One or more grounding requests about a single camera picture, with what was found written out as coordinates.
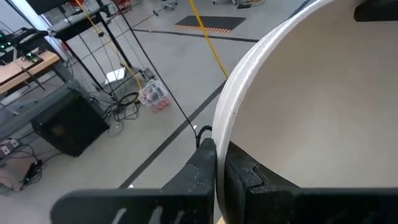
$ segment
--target wooden table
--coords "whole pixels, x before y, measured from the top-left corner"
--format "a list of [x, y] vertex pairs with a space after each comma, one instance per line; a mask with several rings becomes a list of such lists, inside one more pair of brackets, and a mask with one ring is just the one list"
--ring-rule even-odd
[[[46, 70], [60, 60], [60, 57], [57, 54], [50, 51], [45, 51], [39, 54], [39, 57], [44, 61], [28, 70], [31, 75], [36, 75], [41, 71]], [[8, 65], [0, 66], [0, 83], [2, 83], [0, 85], [0, 94], [7, 92], [11, 88], [30, 78], [30, 75], [27, 72], [22, 72], [22, 68], [29, 68], [32, 65], [33, 62], [28, 60], [22, 61], [22, 58], [17, 58]]]

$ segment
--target concrete floor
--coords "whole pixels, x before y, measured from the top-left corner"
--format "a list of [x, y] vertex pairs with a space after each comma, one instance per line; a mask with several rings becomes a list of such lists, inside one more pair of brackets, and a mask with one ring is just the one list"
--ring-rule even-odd
[[[247, 18], [228, 34], [210, 32], [210, 35], [260, 39], [288, 18], [303, 2], [304, 0], [266, 0], [261, 6], [239, 10], [231, 4], [214, 6], [210, 0], [197, 1], [195, 4], [203, 16]], [[192, 15], [188, 1], [180, 1], [174, 11], [162, 11], [159, 17], [151, 16], [153, 8], [158, 3], [147, 0], [135, 7], [126, 14], [130, 24], [140, 30], [201, 34], [197, 30], [174, 27], [176, 22]], [[125, 49], [131, 63], [139, 68], [149, 67], [153, 71], [123, 20], [117, 17], [109, 26], [118, 37], [117, 40]], [[194, 113], [224, 82], [224, 76], [204, 38], [144, 31], [137, 31], [136, 35], [187, 116]], [[111, 66], [105, 49], [101, 47], [101, 40], [93, 29], [82, 33], [81, 36], [105, 72], [110, 72], [112, 66], [119, 67], [116, 54], [107, 46], [112, 61]], [[254, 45], [254, 42], [234, 40], [212, 39], [211, 41], [228, 73]], [[103, 74], [93, 57], [89, 55], [89, 51], [85, 49], [83, 41], [75, 37], [68, 43], [94, 76], [99, 81], [104, 81]], [[93, 81], [82, 72], [79, 65], [73, 66], [73, 72], [86, 89], [94, 90]], [[130, 86], [130, 90], [136, 91], [137, 86]], [[201, 128], [212, 124], [217, 99], [216, 96], [210, 100], [210, 104], [193, 120], [194, 125]], [[24, 223], [27, 219], [30, 223], [49, 223], [51, 206], [65, 193], [77, 189], [118, 188], [184, 120], [175, 102], [166, 110], [156, 114], [142, 106], [138, 119], [125, 121], [123, 131], [117, 136], [111, 137], [104, 133], [80, 157], [55, 157], [44, 169], [40, 182], [7, 197], [0, 195], [1, 223]], [[186, 127], [142, 173], [132, 180], [132, 184], [135, 188], [163, 186], [183, 167], [194, 150], [193, 131], [190, 127]]]

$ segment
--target black speaker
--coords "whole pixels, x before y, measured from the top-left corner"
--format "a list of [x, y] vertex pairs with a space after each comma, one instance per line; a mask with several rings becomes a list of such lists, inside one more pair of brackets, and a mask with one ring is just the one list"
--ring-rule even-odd
[[77, 92], [69, 92], [32, 121], [34, 131], [64, 154], [77, 157], [109, 126]]

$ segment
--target metal rod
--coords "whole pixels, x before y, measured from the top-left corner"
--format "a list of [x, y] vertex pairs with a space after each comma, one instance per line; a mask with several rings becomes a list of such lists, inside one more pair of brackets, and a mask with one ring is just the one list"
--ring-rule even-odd
[[95, 82], [100, 90], [103, 90], [101, 84], [94, 77], [94, 75], [88, 70], [87, 66], [80, 60], [79, 56], [72, 50], [72, 48], [67, 44], [66, 41], [62, 41], [63, 44], [67, 47], [68, 51], [72, 54], [72, 56], [78, 61], [78, 63], [83, 67], [83, 69], [87, 72], [88, 76]]
[[105, 27], [105, 30], [108, 32], [109, 37], [111, 38], [113, 44], [116, 46], [116, 48], [118, 49], [118, 51], [120, 52], [120, 54], [122, 55], [122, 58], [124, 59], [124, 61], [127, 63], [127, 66], [132, 68], [131, 63], [129, 61], [129, 59], [126, 57], [126, 55], [124, 54], [123, 49], [120, 47], [118, 41], [116, 40], [116, 38], [114, 37], [114, 35], [112, 34], [111, 30], [109, 29], [108, 25], [106, 24], [106, 22], [104, 21], [104, 19], [102, 18], [101, 15], [99, 15], [100, 20], [102, 22], [102, 24]]

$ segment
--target electronic device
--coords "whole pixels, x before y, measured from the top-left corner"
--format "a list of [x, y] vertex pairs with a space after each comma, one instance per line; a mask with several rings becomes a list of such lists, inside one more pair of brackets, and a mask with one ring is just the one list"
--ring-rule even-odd
[[77, 157], [109, 126], [100, 108], [71, 91], [32, 121], [34, 131], [64, 154]]
[[17, 58], [17, 53], [20, 52], [23, 55], [23, 60], [30, 60], [34, 63], [40, 63], [42, 59], [37, 55], [39, 52], [32, 52], [25, 48], [22, 41], [35, 41], [47, 36], [49, 33], [47, 31], [37, 30], [33, 28], [21, 28], [11, 34], [5, 34], [0, 31], [0, 52], [6, 53], [6, 49], [13, 47], [14, 55], [13, 60]]
[[41, 160], [32, 162], [25, 174], [24, 179], [22, 180], [22, 184], [23, 185], [29, 184], [29, 182], [31, 182], [32, 178], [37, 174], [37, 171], [39, 171], [41, 167], [42, 167]]
[[26, 2], [30, 4], [37, 15], [41, 15], [51, 9], [70, 2], [70, 0], [26, 0]]

